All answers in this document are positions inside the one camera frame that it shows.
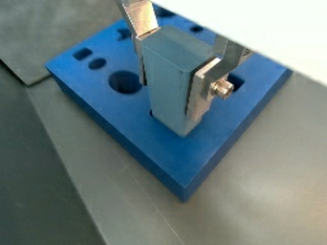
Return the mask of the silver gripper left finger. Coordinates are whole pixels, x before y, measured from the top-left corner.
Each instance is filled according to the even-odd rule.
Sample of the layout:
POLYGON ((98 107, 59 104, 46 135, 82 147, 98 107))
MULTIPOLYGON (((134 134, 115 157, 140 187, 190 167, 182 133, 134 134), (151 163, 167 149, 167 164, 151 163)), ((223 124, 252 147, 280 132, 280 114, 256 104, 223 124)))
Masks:
POLYGON ((115 0, 132 34, 134 49, 139 60, 139 82, 146 85, 142 41, 159 30, 154 5, 150 0, 115 0))

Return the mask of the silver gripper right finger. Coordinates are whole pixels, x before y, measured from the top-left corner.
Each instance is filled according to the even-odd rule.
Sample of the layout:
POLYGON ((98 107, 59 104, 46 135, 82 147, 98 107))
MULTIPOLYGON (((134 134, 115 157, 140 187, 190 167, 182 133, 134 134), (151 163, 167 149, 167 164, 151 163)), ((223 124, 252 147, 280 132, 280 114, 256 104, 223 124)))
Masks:
POLYGON ((218 35, 212 46, 214 57, 194 72, 187 104, 187 117, 196 122, 208 111, 214 98, 226 100, 234 84, 227 80, 231 71, 250 58, 252 51, 218 35))

